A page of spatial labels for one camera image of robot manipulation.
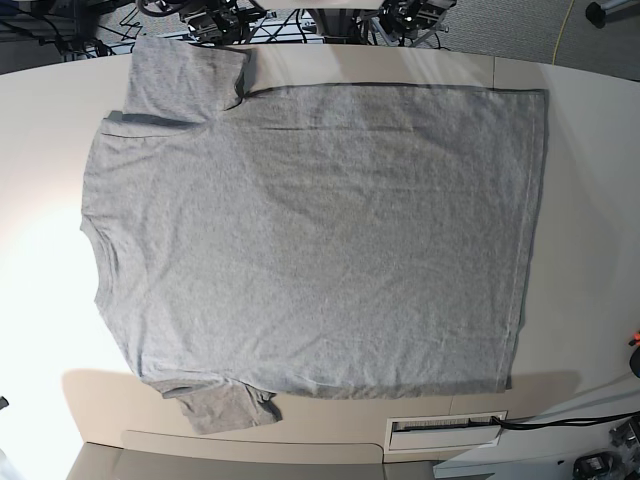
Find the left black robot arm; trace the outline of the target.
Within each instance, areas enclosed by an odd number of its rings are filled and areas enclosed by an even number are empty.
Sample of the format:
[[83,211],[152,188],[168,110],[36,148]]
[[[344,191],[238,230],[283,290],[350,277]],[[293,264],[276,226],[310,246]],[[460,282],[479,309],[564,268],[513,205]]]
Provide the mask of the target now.
[[443,31],[447,13],[456,0],[389,0],[378,11],[379,33],[391,42],[422,42]]

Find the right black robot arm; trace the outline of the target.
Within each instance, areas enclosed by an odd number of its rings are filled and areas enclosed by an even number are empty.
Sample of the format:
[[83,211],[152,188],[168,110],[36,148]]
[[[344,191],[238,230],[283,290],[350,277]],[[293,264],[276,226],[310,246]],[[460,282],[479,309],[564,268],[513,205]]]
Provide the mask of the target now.
[[153,18],[177,15],[196,42],[215,45],[242,43],[249,38],[251,25],[267,15],[256,1],[245,6],[243,1],[138,0],[135,5],[140,13]]

